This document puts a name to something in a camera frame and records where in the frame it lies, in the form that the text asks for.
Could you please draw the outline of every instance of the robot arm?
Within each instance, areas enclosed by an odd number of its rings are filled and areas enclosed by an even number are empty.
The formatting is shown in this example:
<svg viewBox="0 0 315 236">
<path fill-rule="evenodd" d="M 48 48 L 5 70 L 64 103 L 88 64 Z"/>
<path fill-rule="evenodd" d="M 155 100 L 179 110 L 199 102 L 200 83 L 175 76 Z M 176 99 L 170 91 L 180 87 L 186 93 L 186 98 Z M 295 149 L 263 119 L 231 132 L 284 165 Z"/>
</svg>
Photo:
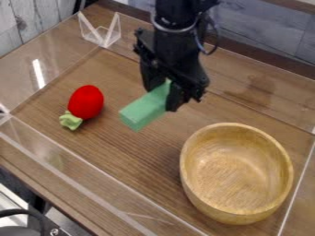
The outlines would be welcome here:
<svg viewBox="0 0 315 236">
<path fill-rule="evenodd" d="M 210 85 L 199 62 L 204 34 L 210 23 L 207 11 L 218 0 L 156 0 L 151 16 L 155 31 L 135 32 L 135 52 L 147 91 L 171 82 L 166 110 L 175 112 L 191 99 L 200 101 Z"/>
</svg>

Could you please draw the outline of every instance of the red strawberry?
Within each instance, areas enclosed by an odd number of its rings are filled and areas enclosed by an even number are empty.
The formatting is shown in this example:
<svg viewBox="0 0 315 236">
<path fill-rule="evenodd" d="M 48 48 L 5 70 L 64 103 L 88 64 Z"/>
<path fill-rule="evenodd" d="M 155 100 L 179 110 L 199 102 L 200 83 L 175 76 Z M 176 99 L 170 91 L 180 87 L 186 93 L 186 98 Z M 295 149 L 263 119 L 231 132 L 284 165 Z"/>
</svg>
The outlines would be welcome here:
<svg viewBox="0 0 315 236">
<path fill-rule="evenodd" d="M 103 110 L 104 98 L 100 90 L 91 85 L 80 87 L 72 94 L 68 112 L 60 116 L 61 125 L 75 130 L 81 122 L 93 118 Z"/>
</svg>

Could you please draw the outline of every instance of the bowl rim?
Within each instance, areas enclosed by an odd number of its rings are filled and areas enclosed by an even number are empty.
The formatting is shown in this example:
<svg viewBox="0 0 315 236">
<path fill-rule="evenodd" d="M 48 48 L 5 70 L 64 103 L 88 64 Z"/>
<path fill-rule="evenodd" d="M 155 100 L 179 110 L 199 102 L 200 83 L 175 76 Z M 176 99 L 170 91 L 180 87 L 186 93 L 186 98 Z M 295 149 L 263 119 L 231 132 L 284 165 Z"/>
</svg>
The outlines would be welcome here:
<svg viewBox="0 0 315 236">
<path fill-rule="evenodd" d="M 288 178 L 288 181 L 287 181 L 287 185 L 286 185 L 286 189 L 284 191 L 280 193 L 279 197 L 271 202 L 268 203 L 266 206 L 262 206 L 256 209 L 252 209 L 252 210 L 243 210 L 243 209 L 231 209 L 230 207 L 224 207 L 224 206 L 216 206 L 215 204 L 210 204 L 208 202 L 206 202 L 195 193 L 195 191 L 192 190 L 192 187 L 191 187 L 191 184 L 188 182 L 188 178 L 187 178 L 187 171 L 186 171 L 186 168 L 184 168 L 184 161 L 186 161 L 186 153 L 187 153 L 187 149 L 188 149 L 188 145 L 191 143 L 191 141 L 202 134 L 204 133 L 206 131 L 210 131 L 212 130 L 214 128 L 218 128 L 218 127 L 227 127 L 227 126 L 232 126 L 232 127 L 242 127 L 244 129 L 248 129 L 256 133 L 259 133 L 260 135 L 263 135 L 275 145 L 275 147 L 279 149 L 280 153 L 282 153 L 282 156 L 286 160 L 286 164 L 287 164 L 287 167 L 288 167 L 288 175 L 290 175 L 290 178 Z M 180 174 L 182 174 L 182 181 L 184 182 L 187 188 L 190 189 L 190 192 L 194 194 L 194 196 L 198 198 L 198 201 L 200 201 L 204 205 L 210 206 L 211 208 L 222 211 L 222 212 L 226 212 L 226 213 L 230 213 L 230 214 L 234 214 L 234 215 L 239 215 L 239 216 L 243 216 L 243 215 L 256 215 L 256 214 L 260 214 L 260 213 L 264 213 L 272 209 L 275 209 L 276 207 L 279 207 L 282 205 L 282 203 L 284 202 L 288 194 L 290 194 L 290 191 L 291 191 L 291 187 L 292 187 L 292 179 L 294 179 L 294 169 L 292 169 L 292 164 L 291 164 L 291 158 L 290 158 L 290 155 L 286 151 L 286 149 L 283 148 L 283 146 L 280 145 L 280 143 L 276 141 L 275 138 L 272 138 L 267 133 L 264 133 L 262 130 L 259 130 L 258 128 L 247 125 L 247 124 L 239 124 L 239 123 L 219 123 L 219 124 L 210 124 L 207 126 L 204 126 L 203 128 L 200 128 L 190 137 L 188 139 L 186 140 L 184 142 L 184 145 L 183 145 L 183 148 L 182 148 L 182 156 L 180 156 Z"/>
</svg>

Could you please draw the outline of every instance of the wooden bowl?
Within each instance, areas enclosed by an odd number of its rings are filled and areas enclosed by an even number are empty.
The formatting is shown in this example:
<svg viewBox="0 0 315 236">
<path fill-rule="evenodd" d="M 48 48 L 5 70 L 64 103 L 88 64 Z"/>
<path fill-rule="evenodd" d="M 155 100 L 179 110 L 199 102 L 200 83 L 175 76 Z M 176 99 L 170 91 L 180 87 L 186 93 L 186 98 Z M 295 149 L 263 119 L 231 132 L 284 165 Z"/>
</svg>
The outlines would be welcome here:
<svg viewBox="0 0 315 236">
<path fill-rule="evenodd" d="M 290 193 L 292 175 L 284 148 L 247 125 L 210 125 L 184 144 L 183 189 L 219 222 L 244 225 L 266 219 Z"/>
</svg>

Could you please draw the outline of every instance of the green foam block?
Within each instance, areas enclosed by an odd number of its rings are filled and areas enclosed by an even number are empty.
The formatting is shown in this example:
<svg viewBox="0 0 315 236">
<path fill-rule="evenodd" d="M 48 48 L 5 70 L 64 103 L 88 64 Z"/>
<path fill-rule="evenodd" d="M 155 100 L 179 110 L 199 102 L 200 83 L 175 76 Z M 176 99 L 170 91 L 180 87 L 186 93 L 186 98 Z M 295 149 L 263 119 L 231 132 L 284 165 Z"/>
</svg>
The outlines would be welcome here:
<svg viewBox="0 0 315 236">
<path fill-rule="evenodd" d="M 121 122 L 136 132 L 166 113 L 166 99 L 170 93 L 170 84 L 170 81 L 167 81 L 152 92 L 147 93 L 120 110 L 119 116 Z"/>
</svg>

